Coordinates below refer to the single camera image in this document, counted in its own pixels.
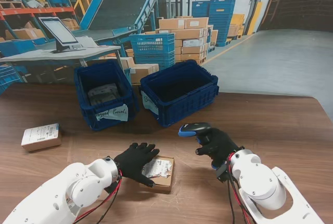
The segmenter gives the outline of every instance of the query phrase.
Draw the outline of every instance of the concrete floor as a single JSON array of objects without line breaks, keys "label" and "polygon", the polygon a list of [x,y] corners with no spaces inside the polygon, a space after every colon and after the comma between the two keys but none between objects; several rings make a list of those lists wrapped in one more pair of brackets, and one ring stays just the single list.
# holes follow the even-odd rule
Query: concrete floor
[{"label": "concrete floor", "polygon": [[203,67],[218,76],[220,91],[312,96],[333,120],[333,33],[261,31]]}]

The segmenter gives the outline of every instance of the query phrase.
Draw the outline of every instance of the workstation desk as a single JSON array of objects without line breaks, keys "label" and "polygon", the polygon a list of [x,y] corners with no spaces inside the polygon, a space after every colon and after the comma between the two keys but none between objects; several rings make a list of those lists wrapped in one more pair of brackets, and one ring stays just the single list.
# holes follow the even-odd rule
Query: workstation desk
[{"label": "workstation desk", "polygon": [[[81,115],[74,86],[12,84],[0,96],[0,222],[67,165],[115,157],[132,142],[148,142],[175,159],[172,191],[145,192],[124,178],[101,223],[232,223],[227,184],[216,179],[209,157],[195,154],[195,138],[177,135],[188,122],[209,122],[262,163],[284,170],[323,222],[333,222],[333,125],[316,99],[219,93],[213,104],[168,128],[140,108],[133,121],[93,132]],[[61,146],[33,153],[20,146],[25,129],[51,123],[60,124]],[[243,223],[234,199],[233,206],[236,223]],[[80,223],[96,223],[107,207]]]}]

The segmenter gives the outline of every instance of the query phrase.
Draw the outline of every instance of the gloved hand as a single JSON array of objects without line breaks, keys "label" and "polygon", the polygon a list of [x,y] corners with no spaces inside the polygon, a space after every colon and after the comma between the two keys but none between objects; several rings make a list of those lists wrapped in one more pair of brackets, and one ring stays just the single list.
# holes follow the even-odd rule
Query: gloved hand
[{"label": "gloved hand", "polygon": [[210,143],[198,148],[197,155],[209,155],[212,167],[218,169],[234,150],[239,150],[238,146],[231,140],[229,135],[219,129],[212,128],[206,135]]},{"label": "gloved hand", "polygon": [[155,183],[145,177],[141,171],[144,165],[150,162],[159,152],[159,149],[154,149],[155,144],[132,143],[130,147],[122,154],[113,159],[118,168],[122,171],[123,176],[131,178],[146,186],[153,187]]}]

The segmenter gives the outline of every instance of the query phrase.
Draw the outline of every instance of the stacked cardboard boxes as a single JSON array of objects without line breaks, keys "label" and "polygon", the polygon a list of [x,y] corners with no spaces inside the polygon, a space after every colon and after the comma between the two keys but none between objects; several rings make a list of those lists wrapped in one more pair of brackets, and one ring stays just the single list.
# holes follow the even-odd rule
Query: stacked cardboard boxes
[{"label": "stacked cardboard boxes", "polygon": [[201,64],[207,56],[208,17],[161,19],[157,33],[175,34],[175,61],[193,59]]}]

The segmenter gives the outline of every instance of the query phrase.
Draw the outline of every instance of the white sign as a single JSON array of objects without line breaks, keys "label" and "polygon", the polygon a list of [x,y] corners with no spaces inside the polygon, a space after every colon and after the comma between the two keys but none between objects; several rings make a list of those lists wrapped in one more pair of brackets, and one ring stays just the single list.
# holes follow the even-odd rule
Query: white sign
[{"label": "white sign", "polygon": [[126,104],[123,106],[112,108],[104,112],[96,114],[96,119],[100,121],[102,118],[110,120],[128,121],[129,119],[129,108]]}]

